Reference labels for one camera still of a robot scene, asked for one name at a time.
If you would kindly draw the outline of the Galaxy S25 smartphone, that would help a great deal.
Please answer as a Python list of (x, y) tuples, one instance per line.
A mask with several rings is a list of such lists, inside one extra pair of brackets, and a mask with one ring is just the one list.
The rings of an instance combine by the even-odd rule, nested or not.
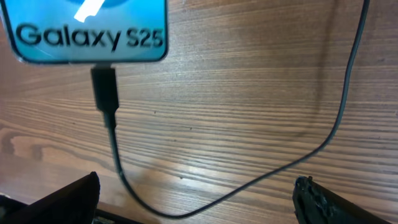
[(158, 62), (168, 9), (168, 0), (1, 0), (16, 58), (37, 65)]

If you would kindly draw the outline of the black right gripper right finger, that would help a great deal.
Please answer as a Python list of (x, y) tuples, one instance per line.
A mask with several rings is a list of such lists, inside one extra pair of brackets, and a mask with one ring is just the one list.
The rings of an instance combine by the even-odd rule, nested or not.
[(299, 224), (390, 224), (313, 181), (299, 177), (292, 200)]

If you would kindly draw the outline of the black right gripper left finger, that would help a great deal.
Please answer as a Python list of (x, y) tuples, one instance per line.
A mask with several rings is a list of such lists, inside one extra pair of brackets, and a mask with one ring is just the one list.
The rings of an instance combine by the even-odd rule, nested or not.
[(3, 224), (91, 224), (100, 197), (96, 172), (1, 219)]

